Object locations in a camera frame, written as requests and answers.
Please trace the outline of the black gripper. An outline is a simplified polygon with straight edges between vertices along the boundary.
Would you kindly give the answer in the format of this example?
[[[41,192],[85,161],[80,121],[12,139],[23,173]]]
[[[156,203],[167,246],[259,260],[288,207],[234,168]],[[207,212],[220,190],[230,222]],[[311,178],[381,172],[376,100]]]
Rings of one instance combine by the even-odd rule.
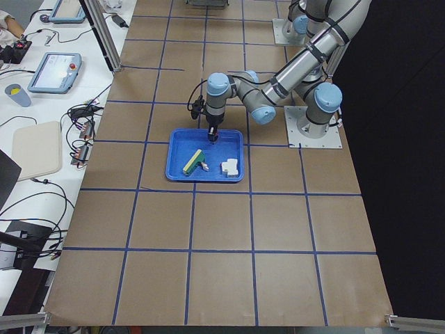
[[[215,143],[218,140],[218,123],[217,122],[209,123],[207,138],[210,143]]]

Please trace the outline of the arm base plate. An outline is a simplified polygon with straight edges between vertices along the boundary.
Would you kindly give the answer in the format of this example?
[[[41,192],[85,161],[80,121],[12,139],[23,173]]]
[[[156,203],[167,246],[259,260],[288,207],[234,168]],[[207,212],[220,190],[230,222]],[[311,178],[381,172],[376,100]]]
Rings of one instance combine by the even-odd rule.
[[[296,19],[289,22],[288,19],[275,18],[272,20],[275,44],[280,46],[303,46],[307,41],[307,25],[304,20]]]
[[[324,125],[309,121],[306,106],[285,106],[287,137],[290,148],[341,149],[342,143],[335,117]]]

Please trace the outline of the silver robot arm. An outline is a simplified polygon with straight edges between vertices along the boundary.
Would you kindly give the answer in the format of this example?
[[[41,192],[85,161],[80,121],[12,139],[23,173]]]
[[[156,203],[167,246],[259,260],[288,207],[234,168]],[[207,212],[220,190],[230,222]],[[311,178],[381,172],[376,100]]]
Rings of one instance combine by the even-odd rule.
[[[307,1],[292,0],[288,7],[286,32],[290,36],[309,35],[309,18],[306,14]]]
[[[259,82],[248,70],[233,75],[213,73],[207,79],[207,100],[202,107],[209,124],[208,139],[218,140],[218,125],[228,99],[238,97],[256,123],[265,125],[276,114],[277,103],[292,92],[306,101],[305,116],[298,121],[308,138],[321,138],[341,102],[341,91],[327,81],[323,64],[341,53],[362,27],[370,1],[292,1],[286,25],[306,44],[268,81]]]

